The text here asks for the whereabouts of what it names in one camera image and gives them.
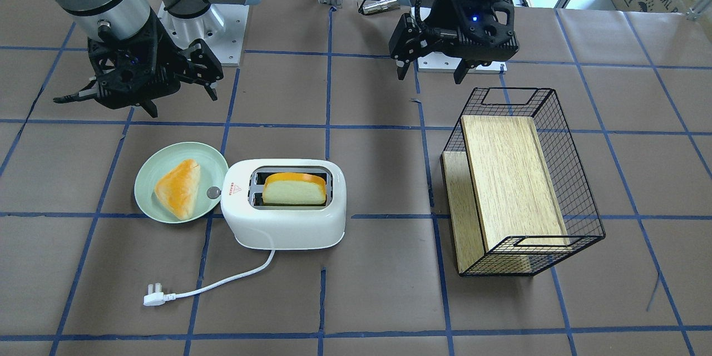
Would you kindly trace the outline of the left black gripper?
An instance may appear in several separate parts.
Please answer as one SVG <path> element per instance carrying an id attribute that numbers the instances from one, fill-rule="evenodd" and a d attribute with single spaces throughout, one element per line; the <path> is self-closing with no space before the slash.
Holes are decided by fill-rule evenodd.
<path id="1" fill-rule="evenodd" d="M 513 20 L 508 0 L 434 0 L 420 22 L 402 14 L 389 40 L 398 79 L 405 79 L 415 58 L 431 52 L 461 58 L 453 70 L 456 85 L 477 65 L 511 59 L 520 48 Z"/>

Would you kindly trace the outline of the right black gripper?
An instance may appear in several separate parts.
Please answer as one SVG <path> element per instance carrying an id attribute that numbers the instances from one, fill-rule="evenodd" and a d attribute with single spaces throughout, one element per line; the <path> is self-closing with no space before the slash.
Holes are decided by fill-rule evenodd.
<path id="1" fill-rule="evenodd" d="M 87 41 L 93 81 L 74 94 L 54 97 L 54 103 L 96 100 L 112 110 L 142 107 L 157 118 L 153 100 L 175 94 L 183 82 L 201 85 L 217 99 L 216 83 L 224 73 L 208 44 L 196 39 L 186 49 L 176 46 L 154 11 L 130 38 L 119 39 L 109 21 L 99 21 L 97 35 L 99 40 Z"/>

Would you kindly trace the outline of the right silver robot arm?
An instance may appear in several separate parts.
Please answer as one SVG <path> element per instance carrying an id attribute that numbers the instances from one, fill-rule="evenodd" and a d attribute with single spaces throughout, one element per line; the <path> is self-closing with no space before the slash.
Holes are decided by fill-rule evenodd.
<path id="1" fill-rule="evenodd" d="M 224 66 L 238 65 L 249 6 L 261 0 L 54 0 L 87 34 L 94 77 L 55 103 L 94 100 L 116 110 L 140 107 L 156 118 L 154 100 L 181 83 L 201 85 L 212 100 Z"/>

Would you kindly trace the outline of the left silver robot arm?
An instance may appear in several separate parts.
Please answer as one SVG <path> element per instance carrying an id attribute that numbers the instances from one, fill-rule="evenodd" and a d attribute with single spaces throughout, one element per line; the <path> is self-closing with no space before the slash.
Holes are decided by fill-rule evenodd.
<path id="1" fill-rule="evenodd" d="M 458 59 L 456 84 L 479 66 L 506 62 L 519 50 L 511 0 L 397 0 L 403 13 L 389 40 L 389 56 L 403 80 L 418 59 L 439 52 Z"/>

